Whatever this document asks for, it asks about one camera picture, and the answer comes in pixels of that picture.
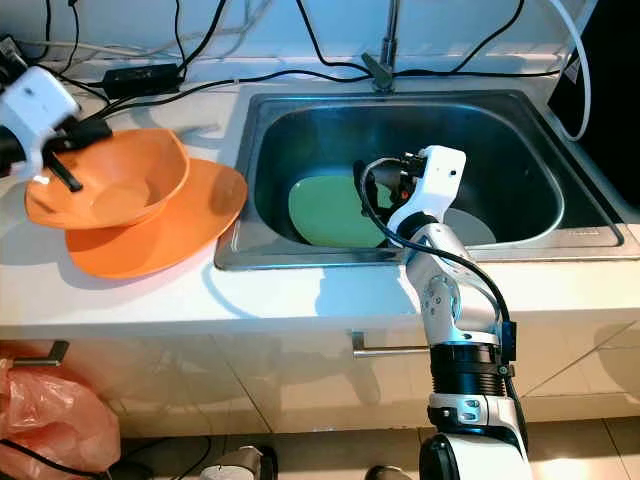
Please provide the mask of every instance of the cabinet handle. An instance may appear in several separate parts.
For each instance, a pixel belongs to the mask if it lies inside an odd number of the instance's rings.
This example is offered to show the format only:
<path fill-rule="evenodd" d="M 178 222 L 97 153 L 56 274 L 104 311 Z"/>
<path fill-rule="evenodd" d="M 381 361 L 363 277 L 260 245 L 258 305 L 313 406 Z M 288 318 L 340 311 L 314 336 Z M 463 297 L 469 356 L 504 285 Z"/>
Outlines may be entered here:
<path fill-rule="evenodd" d="M 49 350 L 46 357 L 32 358 L 15 358 L 13 367 L 59 367 L 69 348 L 69 342 L 65 340 L 56 340 Z"/>
<path fill-rule="evenodd" d="M 367 347 L 364 344 L 363 332 L 351 332 L 353 358 L 385 357 L 391 355 L 415 355 L 427 353 L 429 347 L 417 345 L 412 347 Z"/>

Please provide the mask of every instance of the wall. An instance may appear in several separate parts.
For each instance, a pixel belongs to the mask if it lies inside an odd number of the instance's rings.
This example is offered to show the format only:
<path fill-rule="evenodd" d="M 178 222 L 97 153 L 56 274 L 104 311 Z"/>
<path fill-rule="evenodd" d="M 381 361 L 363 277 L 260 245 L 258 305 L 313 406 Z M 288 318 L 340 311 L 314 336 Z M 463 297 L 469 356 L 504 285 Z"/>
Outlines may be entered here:
<path fill-rule="evenodd" d="M 268 0 L 230 0 L 220 27 L 243 22 L 244 5 L 252 12 Z M 597 0 L 564 0 L 578 23 L 584 23 Z M 65 0 L 52 0 L 52 38 L 73 39 L 73 16 Z M 183 34 L 205 31 L 215 11 L 211 0 L 182 0 L 180 29 Z M 386 28 L 388 0 L 305 0 L 322 49 L 327 56 L 354 56 L 378 52 Z M 429 61 L 457 56 L 502 25 L 514 12 L 517 0 L 403 0 L 399 18 L 398 54 L 424 56 Z M 173 38 L 173 0 L 80 0 L 82 42 L 153 48 Z M 0 0 L 0 33 L 19 39 L 44 36 L 43 0 Z M 220 55 L 242 40 L 238 35 L 217 37 L 207 55 Z M 547 0 L 529 0 L 522 17 L 483 52 L 472 68 L 491 68 L 496 54 L 535 54 L 553 61 L 564 52 L 568 35 Z M 238 57 L 309 57 L 311 43 L 294 0 L 271 0 L 264 15 L 233 53 Z M 54 51 L 64 56 L 65 51 Z"/>

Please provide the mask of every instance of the orange plate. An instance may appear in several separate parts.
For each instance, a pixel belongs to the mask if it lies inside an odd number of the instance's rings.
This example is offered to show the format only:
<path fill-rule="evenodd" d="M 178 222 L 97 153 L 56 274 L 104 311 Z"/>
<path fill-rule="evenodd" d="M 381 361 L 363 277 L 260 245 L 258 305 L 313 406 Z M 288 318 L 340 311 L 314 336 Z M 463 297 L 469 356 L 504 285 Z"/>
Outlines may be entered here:
<path fill-rule="evenodd" d="M 31 181 L 29 219 L 66 230 L 132 225 L 159 212 L 182 187 L 189 157 L 171 130 L 138 129 L 57 155 L 84 188 L 76 193 L 48 169 L 48 185 Z"/>
<path fill-rule="evenodd" d="M 232 168 L 191 159 L 189 177 L 157 216 L 130 227 L 69 230 L 73 263 L 103 278 L 133 278 L 175 265 L 218 238 L 247 199 Z"/>

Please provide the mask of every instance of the floor tile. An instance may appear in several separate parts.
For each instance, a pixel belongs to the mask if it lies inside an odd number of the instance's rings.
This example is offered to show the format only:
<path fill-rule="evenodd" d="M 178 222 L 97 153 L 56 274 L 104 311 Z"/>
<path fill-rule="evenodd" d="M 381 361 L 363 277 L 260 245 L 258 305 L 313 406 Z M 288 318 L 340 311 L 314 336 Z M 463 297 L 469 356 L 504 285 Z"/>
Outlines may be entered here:
<path fill-rule="evenodd" d="M 226 451 L 270 445 L 278 454 L 281 480 L 363 480 L 374 465 L 395 465 L 418 480 L 416 430 L 319 432 L 230 436 Z"/>
<path fill-rule="evenodd" d="M 536 480 L 628 480 L 602 420 L 529 424 Z"/>
<path fill-rule="evenodd" d="M 640 480 L 640 417 L 605 420 L 631 480 Z"/>

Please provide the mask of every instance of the cabinet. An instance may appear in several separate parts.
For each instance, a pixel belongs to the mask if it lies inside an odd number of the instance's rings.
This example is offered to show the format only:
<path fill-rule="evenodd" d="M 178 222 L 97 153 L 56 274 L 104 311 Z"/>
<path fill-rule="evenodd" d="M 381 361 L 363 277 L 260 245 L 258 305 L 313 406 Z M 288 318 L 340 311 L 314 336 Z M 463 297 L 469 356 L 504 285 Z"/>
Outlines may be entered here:
<path fill-rule="evenodd" d="M 519 329 L 515 384 L 524 397 L 525 413 L 544 421 L 599 418 L 620 412 L 619 405 L 604 402 L 591 417 L 584 413 L 573 416 L 571 406 L 562 400 L 556 400 L 553 407 L 548 403 L 541 407 L 536 392 L 581 357 L 622 335 L 634 315 L 627 311 L 514 314 Z M 415 328 L 368 330 L 366 344 L 370 348 L 425 345 L 423 329 L 417 323 Z M 347 329 L 241 333 L 218 335 L 216 340 L 275 432 L 427 424 L 427 398 L 432 392 L 429 356 L 356 359 L 351 333 Z M 571 392 L 570 384 L 560 382 L 554 395 L 562 398 Z"/>
<path fill-rule="evenodd" d="M 73 339 L 63 369 L 120 418 L 125 437 L 267 432 L 212 337 Z M 44 354 L 50 341 L 0 342 Z"/>
<path fill-rule="evenodd" d="M 425 344 L 414 331 L 367 332 L 371 345 Z M 220 335 L 216 340 L 274 432 L 424 425 L 428 355 L 354 359 L 350 330 Z"/>
<path fill-rule="evenodd" d="M 527 418 L 640 415 L 635 315 L 515 312 L 515 381 Z M 127 437 L 428 424 L 429 355 L 355 358 L 346 321 L 344 328 L 301 325 L 295 331 L 70 339 L 63 368 L 114 409 Z M 368 349 L 426 344 L 418 321 L 362 332 Z M 0 354 L 15 343 L 0 342 Z M 18 343 L 39 354 L 51 346 Z"/>

